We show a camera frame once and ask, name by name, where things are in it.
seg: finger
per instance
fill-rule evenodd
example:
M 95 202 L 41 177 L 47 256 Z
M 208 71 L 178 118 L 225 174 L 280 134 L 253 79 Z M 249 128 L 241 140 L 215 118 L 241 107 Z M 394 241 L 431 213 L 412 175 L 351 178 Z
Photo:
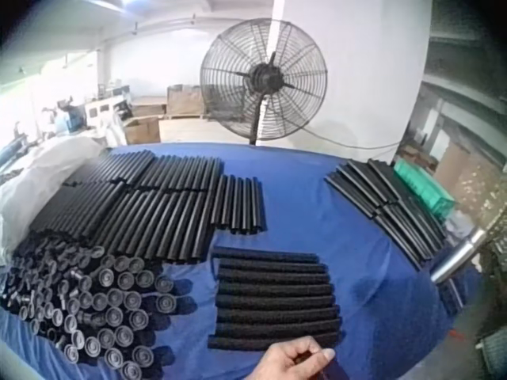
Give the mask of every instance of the finger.
M 322 350 L 317 341 L 311 336 L 304 336 L 287 342 L 281 342 L 278 343 L 278 346 L 285 355 L 291 359 L 295 359 L 305 352 L 314 354 Z
M 334 358 L 334 350 L 325 348 L 316 354 L 313 354 L 301 364 L 290 369 L 298 378 L 311 378 L 322 371 Z

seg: fingernail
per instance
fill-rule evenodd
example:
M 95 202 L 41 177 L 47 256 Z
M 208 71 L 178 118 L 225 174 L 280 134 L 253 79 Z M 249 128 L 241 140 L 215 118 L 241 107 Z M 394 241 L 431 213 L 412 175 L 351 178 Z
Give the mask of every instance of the fingernail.
M 324 354 L 326 359 L 328 359 L 329 361 L 336 355 L 332 348 L 324 348 L 322 350 L 322 354 Z

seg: white wall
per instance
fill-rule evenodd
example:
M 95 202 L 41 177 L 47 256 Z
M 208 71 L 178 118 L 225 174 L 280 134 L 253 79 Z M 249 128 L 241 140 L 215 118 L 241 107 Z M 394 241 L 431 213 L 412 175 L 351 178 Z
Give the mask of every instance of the white wall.
M 425 67 L 431 1 L 285 0 L 283 19 L 310 34 L 329 71 L 326 99 L 309 129 L 353 146 L 400 141 Z M 265 145 L 361 160 L 390 161 L 396 151 L 353 150 L 304 131 Z

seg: table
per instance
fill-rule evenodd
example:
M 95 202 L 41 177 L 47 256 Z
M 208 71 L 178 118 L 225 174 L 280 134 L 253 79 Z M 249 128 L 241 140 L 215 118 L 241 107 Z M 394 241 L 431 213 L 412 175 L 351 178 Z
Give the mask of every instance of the table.
M 258 177 L 264 187 L 268 231 L 239 236 L 218 231 L 212 244 L 276 251 L 317 253 L 330 270 L 345 338 L 337 347 L 339 378 L 397 378 L 444 339 L 452 325 L 428 270 L 415 272 L 399 248 L 372 221 L 322 178 L 340 158 L 260 146 L 174 143 L 122 146 L 116 152 L 150 149 L 156 154 L 221 157 L 225 174 Z M 215 281 L 210 260 L 193 266 L 166 265 L 180 292 L 197 305 L 190 315 L 172 317 L 157 334 L 156 346 L 175 355 L 165 378 L 241 378 L 261 353 L 208 350 L 215 330 Z M 192 282 L 185 286 L 183 279 Z M 459 281 L 463 298 L 477 287 L 468 269 Z M 0 339 L 45 378 L 118 378 L 104 361 L 98 367 L 69 364 L 47 340 L 34 337 L 28 324 L 0 310 Z

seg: fan stand pole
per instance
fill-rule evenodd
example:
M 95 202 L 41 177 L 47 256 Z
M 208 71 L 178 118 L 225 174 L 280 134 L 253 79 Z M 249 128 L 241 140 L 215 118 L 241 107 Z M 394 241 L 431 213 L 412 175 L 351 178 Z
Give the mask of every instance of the fan stand pole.
M 260 118 L 261 118 L 262 101 L 264 100 L 265 95 L 266 95 L 265 93 L 261 94 L 261 96 L 259 97 L 259 102 L 255 106 L 255 111 L 253 114 L 253 122 L 252 122 L 252 131 L 250 132 L 250 141 L 249 141 L 250 145 L 257 145 L 256 144 L 257 131 L 259 129 L 259 122 L 260 122 Z

